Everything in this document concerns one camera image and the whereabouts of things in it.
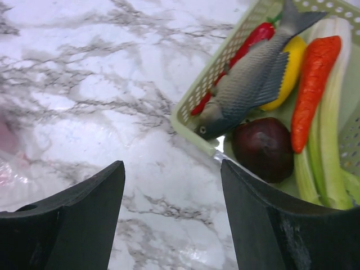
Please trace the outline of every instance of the white marble countertop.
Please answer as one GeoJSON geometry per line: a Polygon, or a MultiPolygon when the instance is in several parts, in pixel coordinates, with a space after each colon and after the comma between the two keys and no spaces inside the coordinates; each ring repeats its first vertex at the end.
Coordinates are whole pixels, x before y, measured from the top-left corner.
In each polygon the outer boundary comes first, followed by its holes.
{"type": "Polygon", "coordinates": [[[0,109],[44,195],[125,163],[110,270],[237,269],[219,167],[169,116],[248,2],[0,0],[0,109]]]}

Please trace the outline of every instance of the yellow lemon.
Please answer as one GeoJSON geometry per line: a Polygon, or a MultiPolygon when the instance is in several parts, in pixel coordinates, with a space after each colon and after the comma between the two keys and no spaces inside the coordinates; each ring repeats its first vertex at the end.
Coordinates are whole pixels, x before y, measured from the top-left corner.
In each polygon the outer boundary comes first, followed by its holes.
{"type": "Polygon", "coordinates": [[[286,65],[279,97],[277,100],[262,105],[260,109],[264,111],[272,111],[278,108],[287,99],[299,79],[306,47],[306,42],[297,35],[283,49],[284,52],[289,52],[289,61],[286,65]]]}

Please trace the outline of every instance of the toy fish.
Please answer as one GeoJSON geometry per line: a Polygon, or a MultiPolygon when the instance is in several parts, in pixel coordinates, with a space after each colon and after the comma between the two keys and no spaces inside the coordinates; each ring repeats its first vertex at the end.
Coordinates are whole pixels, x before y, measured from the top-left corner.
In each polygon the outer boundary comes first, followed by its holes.
{"type": "Polygon", "coordinates": [[[251,109],[276,100],[289,58],[283,49],[327,12],[298,12],[292,0],[284,0],[282,14],[272,39],[254,45],[218,82],[215,96],[204,107],[195,129],[201,138],[212,140],[224,135],[251,109]]]}

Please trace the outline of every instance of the black object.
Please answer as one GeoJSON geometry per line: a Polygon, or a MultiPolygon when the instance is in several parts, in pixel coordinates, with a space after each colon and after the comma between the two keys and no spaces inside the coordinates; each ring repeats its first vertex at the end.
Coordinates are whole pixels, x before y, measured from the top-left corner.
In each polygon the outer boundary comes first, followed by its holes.
{"type": "Polygon", "coordinates": [[[221,176],[239,270],[360,269],[360,208],[299,200],[229,160],[221,176]]]}
{"type": "Polygon", "coordinates": [[[106,270],[125,185],[122,161],[16,212],[0,213],[1,270],[106,270]]]}

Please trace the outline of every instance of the light green basket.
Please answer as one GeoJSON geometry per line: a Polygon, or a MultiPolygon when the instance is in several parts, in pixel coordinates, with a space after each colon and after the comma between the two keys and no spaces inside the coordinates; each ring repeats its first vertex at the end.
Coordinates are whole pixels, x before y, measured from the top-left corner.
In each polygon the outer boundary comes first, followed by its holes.
{"type": "MultiPolygon", "coordinates": [[[[344,80],[341,94],[341,110],[339,116],[340,160],[346,170],[360,175],[360,9],[342,0],[293,0],[299,11],[327,11],[329,16],[347,19],[353,26],[353,50],[351,61],[344,80]]],[[[197,136],[193,129],[196,117],[190,115],[192,109],[205,96],[207,90],[222,72],[224,64],[234,56],[248,35],[266,17],[275,17],[282,9],[282,0],[258,0],[248,9],[246,14],[235,25],[233,31],[219,47],[215,55],[190,86],[183,98],[176,105],[171,122],[175,131],[182,137],[200,148],[203,152],[216,159],[220,156],[233,159],[233,153],[226,137],[222,136],[214,142],[208,142],[197,136]]],[[[274,116],[290,128],[291,116],[294,109],[296,91],[293,91],[286,102],[274,112],[267,112],[266,116],[274,116]]],[[[296,188],[289,193],[297,196],[296,188]]]]}

